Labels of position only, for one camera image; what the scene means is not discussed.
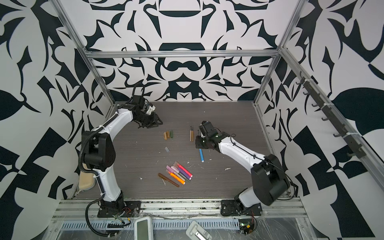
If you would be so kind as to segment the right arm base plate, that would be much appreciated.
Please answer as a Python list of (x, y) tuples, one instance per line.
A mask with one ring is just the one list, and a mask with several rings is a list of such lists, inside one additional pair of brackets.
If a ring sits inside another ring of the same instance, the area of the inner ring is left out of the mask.
[(220, 213), (224, 217), (230, 216), (261, 216), (262, 205), (256, 204), (252, 207), (245, 207), (239, 200), (221, 200)]

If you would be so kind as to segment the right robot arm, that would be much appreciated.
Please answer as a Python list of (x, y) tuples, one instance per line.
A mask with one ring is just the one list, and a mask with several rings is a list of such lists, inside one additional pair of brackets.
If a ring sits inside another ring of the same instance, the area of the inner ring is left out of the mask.
[(235, 140), (235, 135), (221, 132), (211, 122), (203, 121), (196, 148), (213, 149), (244, 167), (252, 178), (252, 186), (242, 191), (235, 200), (249, 209), (257, 204), (271, 205), (290, 189), (291, 183), (279, 159), (270, 154), (259, 154)]

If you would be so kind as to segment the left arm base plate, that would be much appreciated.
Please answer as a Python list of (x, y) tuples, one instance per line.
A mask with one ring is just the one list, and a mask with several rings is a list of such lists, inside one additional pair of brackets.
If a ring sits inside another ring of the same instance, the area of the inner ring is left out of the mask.
[(98, 212), (98, 218), (112, 218), (119, 215), (124, 218), (130, 218), (138, 214), (141, 210), (141, 201), (106, 202), (101, 201)]

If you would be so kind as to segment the orange highlighter marker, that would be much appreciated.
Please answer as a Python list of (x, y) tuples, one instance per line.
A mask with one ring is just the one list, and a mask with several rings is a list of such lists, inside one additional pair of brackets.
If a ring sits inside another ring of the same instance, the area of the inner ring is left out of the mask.
[(172, 176), (174, 179), (176, 179), (179, 183), (181, 183), (182, 185), (185, 184), (185, 181), (183, 179), (181, 179), (180, 177), (178, 177), (177, 175), (175, 175), (174, 173), (172, 173), (171, 171), (167, 170), (167, 173)]

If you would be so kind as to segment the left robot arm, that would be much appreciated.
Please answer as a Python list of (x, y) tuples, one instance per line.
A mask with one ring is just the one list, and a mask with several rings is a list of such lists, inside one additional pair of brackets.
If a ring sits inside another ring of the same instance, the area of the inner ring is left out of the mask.
[(94, 175), (101, 190), (102, 208), (121, 212), (125, 208), (124, 196), (114, 173), (116, 151), (113, 140), (129, 123), (139, 128), (155, 128), (163, 121), (155, 113), (156, 107), (144, 97), (145, 86), (134, 85), (132, 97), (117, 107), (112, 116), (99, 127), (82, 134), (78, 167), (83, 173)]

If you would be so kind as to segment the blue highlighter marker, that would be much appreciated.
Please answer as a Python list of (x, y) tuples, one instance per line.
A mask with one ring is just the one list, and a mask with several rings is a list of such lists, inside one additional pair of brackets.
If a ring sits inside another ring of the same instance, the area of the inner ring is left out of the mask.
[(202, 151), (202, 149), (199, 149), (199, 153), (200, 153), (200, 159), (201, 159), (201, 162), (204, 163), (204, 162), (205, 162), (205, 159), (204, 159), (204, 155), (203, 155), (203, 151)]

